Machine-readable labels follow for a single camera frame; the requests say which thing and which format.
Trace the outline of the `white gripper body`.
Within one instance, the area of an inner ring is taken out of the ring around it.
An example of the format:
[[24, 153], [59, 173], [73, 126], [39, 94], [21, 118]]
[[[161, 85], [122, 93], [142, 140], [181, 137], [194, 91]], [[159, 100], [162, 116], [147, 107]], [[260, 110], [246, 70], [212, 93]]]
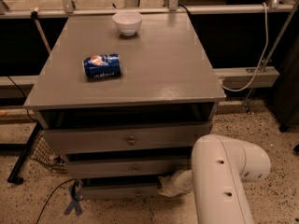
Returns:
[[169, 176], [159, 176], [160, 187], [158, 188], [158, 193], [166, 197], [175, 197], [186, 191], [186, 184], [180, 176], [169, 175]]

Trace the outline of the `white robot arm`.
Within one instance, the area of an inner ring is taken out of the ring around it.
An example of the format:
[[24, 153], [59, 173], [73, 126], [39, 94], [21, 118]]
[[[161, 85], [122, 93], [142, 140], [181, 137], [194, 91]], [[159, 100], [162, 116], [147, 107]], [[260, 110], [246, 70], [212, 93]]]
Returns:
[[192, 168], [160, 177], [158, 193], [174, 197], [193, 192], [198, 224], [254, 224], [243, 183], [270, 174], [271, 161], [259, 146], [216, 134], [192, 148]]

